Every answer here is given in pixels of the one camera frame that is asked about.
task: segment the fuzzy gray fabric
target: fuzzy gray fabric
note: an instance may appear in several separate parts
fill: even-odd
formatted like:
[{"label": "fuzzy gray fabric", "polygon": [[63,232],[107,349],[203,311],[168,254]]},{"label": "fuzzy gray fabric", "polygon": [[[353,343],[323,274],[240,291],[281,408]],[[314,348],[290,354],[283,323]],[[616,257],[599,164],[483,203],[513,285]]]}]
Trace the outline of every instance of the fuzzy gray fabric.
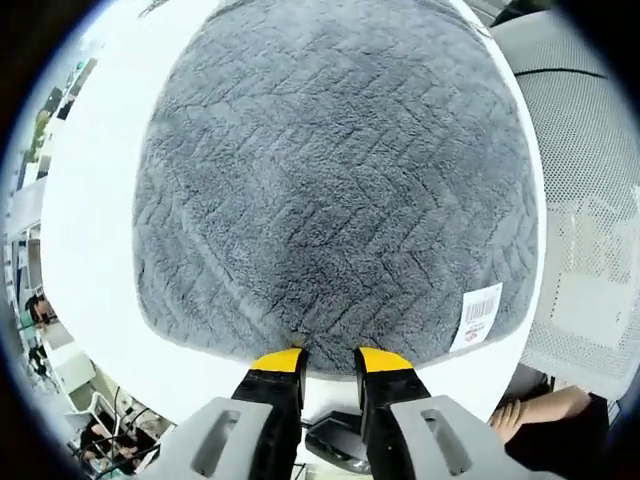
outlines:
[{"label": "fuzzy gray fabric", "polygon": [[246,1],[206,20],[159,98],[134,205],[140,301],[181,345],[446,353],[465,292],[523,320],[536,198],[515,102],[446,0]]}]

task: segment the barcode label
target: barcode label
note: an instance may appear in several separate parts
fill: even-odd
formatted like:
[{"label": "barcode label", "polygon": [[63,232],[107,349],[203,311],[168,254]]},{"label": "barcode label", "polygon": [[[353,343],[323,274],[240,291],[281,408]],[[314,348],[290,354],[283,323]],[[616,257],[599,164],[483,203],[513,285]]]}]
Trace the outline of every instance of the barcode label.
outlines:
[{"label": "barcode label", "polygon": [[460,326],[450,352],[481,343],[487,338],[498,313],[501,295],[502,283],[464,294]]}]

